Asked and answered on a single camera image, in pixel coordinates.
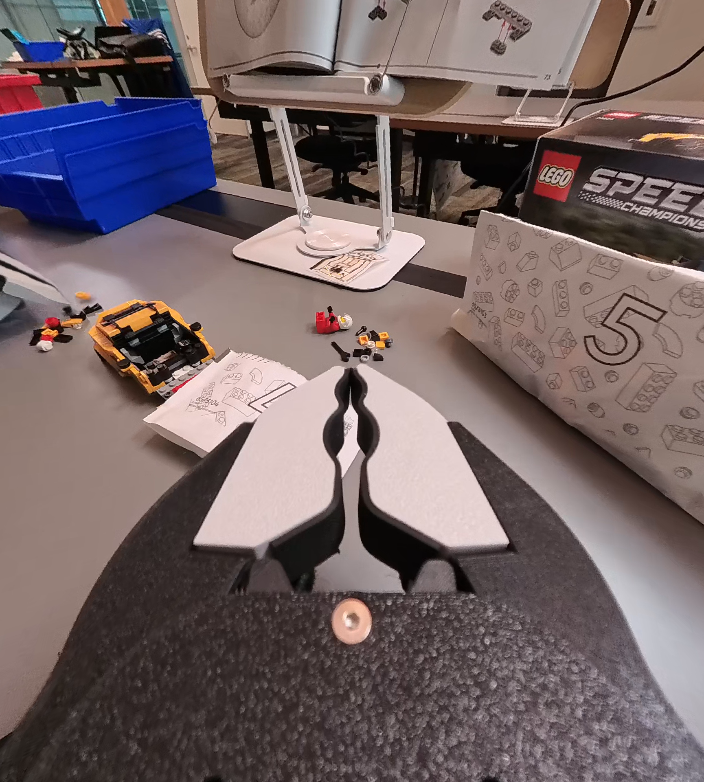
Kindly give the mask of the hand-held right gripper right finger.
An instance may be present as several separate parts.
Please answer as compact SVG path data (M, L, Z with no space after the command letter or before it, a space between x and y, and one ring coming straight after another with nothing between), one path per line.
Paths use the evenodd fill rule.
M358 416L358 525L366 551L413 582L431 560L459 570L466 556L510 539L449 423L420 396L370 366L352 371Z

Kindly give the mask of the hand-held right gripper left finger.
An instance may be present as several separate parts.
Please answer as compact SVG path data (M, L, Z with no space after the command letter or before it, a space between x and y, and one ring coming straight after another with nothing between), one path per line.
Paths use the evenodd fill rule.
M273 559L290 581L338 552L346 528L338 454L350 377L349 369L333 367L249 427L195 548Z

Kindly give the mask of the large pile of toy bricks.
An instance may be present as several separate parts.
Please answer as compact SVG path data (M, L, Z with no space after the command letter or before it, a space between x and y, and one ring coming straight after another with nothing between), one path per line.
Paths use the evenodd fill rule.
M57 344L70 343L91 324L92 317L103 310L102 305L86 292L78 292L75 302L64 304L58 317L47 317L32 332L29 346L41 353L53 350Z

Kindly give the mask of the torn white paper bag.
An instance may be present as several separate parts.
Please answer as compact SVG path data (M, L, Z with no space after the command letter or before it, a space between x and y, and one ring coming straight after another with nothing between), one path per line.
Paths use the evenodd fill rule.
M340 411L333 393L337 376L318 389L299 390L307 379L278 361L230 350L212 360L144 419L151 430L197 455L210 454L242 425L263 419L275 458L336 461L345 474L360 451L358 417Z

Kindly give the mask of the black toy set box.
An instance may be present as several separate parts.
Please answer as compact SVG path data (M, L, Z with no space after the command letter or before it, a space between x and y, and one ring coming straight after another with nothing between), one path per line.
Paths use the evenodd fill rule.
M704 270L704 117L606 110L543 135L518 218Z

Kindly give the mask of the yellow toy brick car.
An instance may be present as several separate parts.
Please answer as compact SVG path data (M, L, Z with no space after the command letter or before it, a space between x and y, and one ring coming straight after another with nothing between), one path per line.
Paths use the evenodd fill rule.
M187 322L162 301L135 299L104 310L88 335L102 362L164 400L216 357L201 324Z

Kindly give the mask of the blue plastic bin holding paper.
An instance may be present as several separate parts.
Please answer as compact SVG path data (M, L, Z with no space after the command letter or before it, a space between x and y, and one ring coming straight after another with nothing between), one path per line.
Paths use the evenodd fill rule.
M0 205L35 222L108 234L216 182L198 99L0 115Z

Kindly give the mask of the small group of toy bricks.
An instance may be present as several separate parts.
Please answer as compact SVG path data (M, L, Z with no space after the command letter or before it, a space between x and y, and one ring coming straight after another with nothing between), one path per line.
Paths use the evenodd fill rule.
M361 363L382 363L384 351L393 346L393 338L387 332L366 331L361 328L356 333L356 339L357 347L353 350L353 357Z

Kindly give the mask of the small blue background bin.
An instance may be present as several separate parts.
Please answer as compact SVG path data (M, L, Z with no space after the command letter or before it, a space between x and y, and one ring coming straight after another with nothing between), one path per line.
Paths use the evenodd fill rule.
M15 51L25 63L54 63L65 58L65 45L57 41L14 41Z

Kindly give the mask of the wooden background table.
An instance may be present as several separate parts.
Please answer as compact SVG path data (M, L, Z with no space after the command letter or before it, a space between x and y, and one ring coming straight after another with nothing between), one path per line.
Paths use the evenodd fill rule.
M153 97L178 97L169 55L138 58L97 58L87 60L62 59L53 62L5 61L0 71L36 75L40 86L62 91L67 103L78 103L78 91L101 86L101 75L108 76L117 92L124 96L120 79L124 77L151 77L157 86Z

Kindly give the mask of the full white paper bag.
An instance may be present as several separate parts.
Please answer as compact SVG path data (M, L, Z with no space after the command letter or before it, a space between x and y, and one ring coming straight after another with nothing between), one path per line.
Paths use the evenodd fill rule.
M704 525L704 271L481 213L451 323Z

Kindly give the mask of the sticker sheet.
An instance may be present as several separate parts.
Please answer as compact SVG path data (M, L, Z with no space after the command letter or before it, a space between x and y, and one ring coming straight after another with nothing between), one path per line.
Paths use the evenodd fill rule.
M355 249L333 257L319 259L309 268L309 273L333 285L350 286L353 281L387 260L380 253Z

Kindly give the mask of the white adjustable stand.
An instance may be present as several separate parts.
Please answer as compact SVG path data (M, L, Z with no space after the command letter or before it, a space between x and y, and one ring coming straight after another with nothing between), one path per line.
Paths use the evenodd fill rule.
M387 285L396 271L411 261L425 244L425 241L418 239L416 235L396 231L394 227L393 176L390 171L390 116L352 113L372 116L375 119L380 217L379 225L373 227L318 217L314 214L299 170L288 109L260 107L268 110L270 121L277 132L295 201L296 216L283 220L272 229L260 232L252 239L245 240L235 248L234 255L238 259L265 267L318 279L309 273L309 268L319 259L355 249L369 250L380 253L388 260L372 268L353 281L350 286L339 287L363 291Z

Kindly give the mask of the black bag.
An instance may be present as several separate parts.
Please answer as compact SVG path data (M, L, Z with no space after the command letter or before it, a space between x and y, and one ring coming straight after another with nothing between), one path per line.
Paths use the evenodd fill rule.
M162 40L149 34L109 35L99 37L95 47L103 59L124 59L134 62L140 58L164 56Z

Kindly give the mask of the black office chair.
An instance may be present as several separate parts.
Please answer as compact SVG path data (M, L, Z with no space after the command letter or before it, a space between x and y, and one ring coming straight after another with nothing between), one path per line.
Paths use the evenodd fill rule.
M331 187L319 198L348 204L379 202L377 191L368 191L349 181L349 175L367 175L377 162L376 143L370 139L347 138L340 134L310 134L295 144L296 155L313 165L313 171L331 171Z

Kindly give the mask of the brown background desk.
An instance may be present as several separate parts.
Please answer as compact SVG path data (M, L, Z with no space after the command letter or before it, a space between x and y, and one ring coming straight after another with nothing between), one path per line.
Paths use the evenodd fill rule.
M270 122L270 114L263 107L236 105L215 99L216 107L223 120L243 120L249 122L252 132L252 146L257 161L260 184L266 189L274 189L274 176L268 151L268 142L264 124ZM501 116L461 116L454 118L449 114L435 116L392 116L390 128L396 130L401 138L404 130L415 132L444 132L472 135L503 135L509 138L535 139L551 132L548 125L506 124Z

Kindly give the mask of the open booklet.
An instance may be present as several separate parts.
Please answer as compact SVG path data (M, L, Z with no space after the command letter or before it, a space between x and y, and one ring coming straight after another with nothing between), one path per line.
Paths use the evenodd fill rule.
M209 80L261 69L563 87L599 1L198 2Z

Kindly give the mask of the clear acrylic stand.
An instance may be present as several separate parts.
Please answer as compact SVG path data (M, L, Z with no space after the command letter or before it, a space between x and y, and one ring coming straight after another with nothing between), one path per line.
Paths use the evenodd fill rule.
M511 116L504 118L501 123L503 125L513 126L513 127L533 127L533 128L541 127L541 128L548 128L548 129L555 129L561 127L564 123L566 123L569 120L568 103L575 90L575 82L570 81L565 86L567 88L566 95L563 98L561 107L559 108L558 112L556 112L554 115L550 116L550 115L523 113L524 106L526 102L529 100L531 94L533 93L533 90L529 88L525 90L521 102L519 103L515 113Z

